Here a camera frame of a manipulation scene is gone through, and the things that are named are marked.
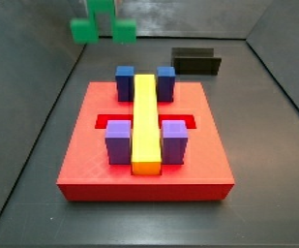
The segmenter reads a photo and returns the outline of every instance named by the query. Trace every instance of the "gray wall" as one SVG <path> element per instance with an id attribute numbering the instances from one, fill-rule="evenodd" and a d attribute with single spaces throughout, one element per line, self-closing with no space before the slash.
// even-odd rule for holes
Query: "gray wall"
<path id="1" fill-rule="evenodd" d="M 0 0 L 0 210 L 81 51 L 72 17 L 65 0 Z"/>
<path id="2" fill-rule="evenodd" d="M 299 108 L 299 0 L 273 1 L 246 42 Z"/>
<path id="3" fill-rule="evenodd" d="M 272 0 L 123 0 L 117 15 L 135 18 L 139 36 L 245 39 Z M 107 19 L 99 17 L 103 35 Z"/>
<path id="4" fill-rule="evenodd" d="M 87 8 L 85 8 L 85 2 L 87 0 L 67 0 L 75 14 L 79 17 L 87 17 Z"/>

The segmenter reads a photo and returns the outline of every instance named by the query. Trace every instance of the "green block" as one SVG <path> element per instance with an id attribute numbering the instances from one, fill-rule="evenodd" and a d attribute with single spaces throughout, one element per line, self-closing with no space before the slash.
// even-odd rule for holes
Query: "green block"
<path id="1" fill-rule="evenodd" d="M 133 19 L 116 20 L 112 25 L 112 40 L 116 43 L 136 42 L 136 22 Z"/>
<path id="2" fill-rule="evenodd" d="M 89 15 L 108 13 L 111 16 L 115 16 L 113 0 L 87 0 L 87 7 Z"/>
<path id="3" fill-rule="evenodd" d="M 97 27 L 88 19 L 73 19 L 69 26 L 72 40 L 77 44 L 96 43 L 99 41 Z"/>

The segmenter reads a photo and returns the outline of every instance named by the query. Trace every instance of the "purple cube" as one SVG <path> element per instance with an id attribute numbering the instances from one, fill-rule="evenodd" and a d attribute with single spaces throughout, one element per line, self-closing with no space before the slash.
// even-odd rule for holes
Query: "purple cube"
<path id="1" fill-rule="evenodd" d="M 111 165 L 131 165 L 131 121 L 107 122 L 105 146 Z"/>
<path id="2" fill-rule="evenodd" d="M 161 121 L 161 164 L 182 165 L 188 142 L 185 121 Z"/>

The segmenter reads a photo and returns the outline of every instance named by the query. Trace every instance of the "red block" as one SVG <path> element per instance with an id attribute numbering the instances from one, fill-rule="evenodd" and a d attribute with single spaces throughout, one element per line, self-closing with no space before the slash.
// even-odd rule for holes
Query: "red block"
<path id="1" fill-rule="evenodd" d="M 157 103 L 165 115 L 193 116 L 196 128 L 181 166 L 161 166 L 161 175 L 131 175 L 131 166 L 108 164 L 99 114 L 132 114 L 116 101 L 113 82 L 89 83 L 64 156 L 57 185 L 69 201 L 214 201 L 234 185 L 200 83 L 176 83 L 173 103 Z"/>
<path id="2" fill-rule="evenodd" d="M 131 120 L 133 121 L 132 114 L 99 114 L 96 119 L 95 128 L 104 129 L 107 127 L 107 122 L 109 120 Z M 159 114 L 157 115 L 157 125 L 161 127 L 163 120 L 184 120 L 188 129 L 194 128 L 194 120 L 190 114 Z"/>

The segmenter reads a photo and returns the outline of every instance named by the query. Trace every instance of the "yellow bar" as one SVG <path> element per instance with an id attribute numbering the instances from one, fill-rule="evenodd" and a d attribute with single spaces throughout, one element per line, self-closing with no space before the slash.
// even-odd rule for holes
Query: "yellow bar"
<path id="1" fill-rule="evenodd" d="M 135 75 L 132 173 L 160 174 L 160 143 L 153 75 Z"/>

